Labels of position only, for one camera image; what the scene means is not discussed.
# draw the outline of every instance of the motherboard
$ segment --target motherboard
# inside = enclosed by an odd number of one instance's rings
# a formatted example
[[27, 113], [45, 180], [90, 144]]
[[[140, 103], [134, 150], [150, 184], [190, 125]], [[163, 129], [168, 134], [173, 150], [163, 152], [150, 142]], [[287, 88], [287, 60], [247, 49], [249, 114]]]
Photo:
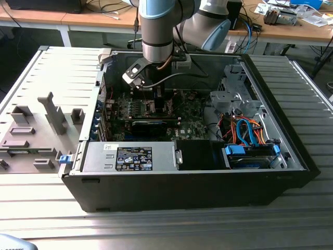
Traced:
[[111, 105], [112, 141], [172, 141], [208, 139], [202, 108], [207, 97], [196, 91], [174, 90], [157, 111], [152, 99], [122, 94]]

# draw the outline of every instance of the blue cable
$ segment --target blue cable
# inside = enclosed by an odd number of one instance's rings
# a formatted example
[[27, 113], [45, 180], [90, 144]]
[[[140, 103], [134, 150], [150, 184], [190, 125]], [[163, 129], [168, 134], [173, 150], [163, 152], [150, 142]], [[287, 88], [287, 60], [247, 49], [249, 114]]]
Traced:
[[248, 50], [249, 46], [250, 46], [252, 33], [251, 33], [251, 29], [250, 29], [250, 26], [248, 25], [248, 23], [245, 22], [243, 19], [241, 19], [241, 21], [242, 21], [243, 23], [245, 23], [245, 25], [248, 27], [248, 30], [249, 30], [249, 41], [248, 41], [248, 45], [246, 46], [246, 49], [245, 49], [245, 51], [243, 52], [243, 54], [245, 54], [246, 51]]
[[250, 140], [251, 140], [251, 143], [254, 144], [255, 146], [259, 146], [258, 142], [256, 141], [255, 137], [253, 136], [253, 133], [252, 133], [252, 126], [251, 124], [249, 123], [249, 121], [245, 120], [245, 119], [241, 119], [237, 122], [237, 127], [236, 127], [236, 132], [237, 132], [237, 137], [245, 144], [245, 146], [249, 146], [249, 144], [247, 143], [247, 141], [245, 141], [241, 135], [240, 135], [240, 125], [242, 122], [246, 122], [247, 126], [248, 126], [248, 129], [249, 129], [249, 136], [250, 136]]

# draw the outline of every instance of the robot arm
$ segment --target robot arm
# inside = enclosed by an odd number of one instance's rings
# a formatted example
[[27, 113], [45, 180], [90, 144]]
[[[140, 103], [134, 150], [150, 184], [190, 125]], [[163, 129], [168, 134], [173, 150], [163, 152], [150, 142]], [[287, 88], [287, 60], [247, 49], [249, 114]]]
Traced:
[[[124, 73], [127, 84], [139, 89], [145, 84], [140, 72], [161, 67], [173, 53], [174, 27], [181, 39], [207, 51], [217, 49], [230, 28], [227, 0], [123, 0], [139, 8], [144, 58]], [[159, 76], [150, 79], [162, 81]]]

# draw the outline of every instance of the power supply label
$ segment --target power supply label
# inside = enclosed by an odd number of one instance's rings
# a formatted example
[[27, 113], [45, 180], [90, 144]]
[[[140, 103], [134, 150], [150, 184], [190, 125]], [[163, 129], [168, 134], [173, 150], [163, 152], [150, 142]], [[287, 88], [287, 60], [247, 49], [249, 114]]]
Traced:
[[118, 147], [116, 171], [152, 171], [151, 147]]

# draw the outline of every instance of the wooden desk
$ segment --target wooden desk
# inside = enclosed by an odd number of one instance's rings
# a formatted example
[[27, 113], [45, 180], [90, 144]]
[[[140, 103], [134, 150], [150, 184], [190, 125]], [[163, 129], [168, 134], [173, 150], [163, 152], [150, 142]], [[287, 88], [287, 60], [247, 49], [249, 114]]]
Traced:
[[[101, 1], [102, 5], [107, 3], [118, 3], [119, 0], [106, 0]], [[127, 4], [113, 5], [112, 7], [106, 8], [105, 10], [118, 9], [128, 6]], [[98, 3], [89, 4], [89, 8], [95, 11], [100, 11]], [[119, 20], [108, 17], [101, 13], [91, 12], [85, 9], [81, 14], [65, 14], [62, 19], [62, 24], [65, 25], [77, 25], [77, 26], [95, 26], [95, 27], [107, 27], [107, 28], [122, 28], [133, 30], [134, 19], [136, 16], [136, 9], [126, 8], [119, 10], [119, 15], [108, 13], [108, 15], [119, 17]]]
[[[331, 26], [323, 26], [321, 28], [306, 23], [303, 20], [298, 20], [296, 26], [276, 25], [269, 26], [264, 24], [263, 15], [254, 14], [255, 6], [260, 3], [260, 0], [244, 0], [245, 9], [248, 15], [255, 23], [263, 26], [262, 32], [258, 39], [259, 42], [274, 42], [283, 44], [303, 44], [326, 46], [333, 35]], [[117, 3], [118, 0], [101, 0], [101, 3]], [[66, 14], [52, 11], [37, 11], [37, 10], [11, 10], [4, 2], [7, 11], [20, 23], [24, 28], [42, 28], [59, 30], [65, 46], [71, 46], [68, 31], [92, 31], [102, 33], [133, 33], [133, 23], [135, 19], [135, 8], [128, 8], [119, 11], [120, 20], [115, 20], [111, 17], [100, 13], [91, 12], [85, 9], [81, 14]], [[90, 8], [98, 11], [97, 3], [89, 5]], [[125, 4], [112, 6], [122, 7]], [[324, 5], [322, 12], [333, 11], [333, 7]], [[0, 26], [16, 27], [17, 25], [3, 11], [0, 6]], [[242, 25], [234, 31], [229, 31], [227, 40], [229, 44], [235, 43], [243, 39], [247, 31]]]

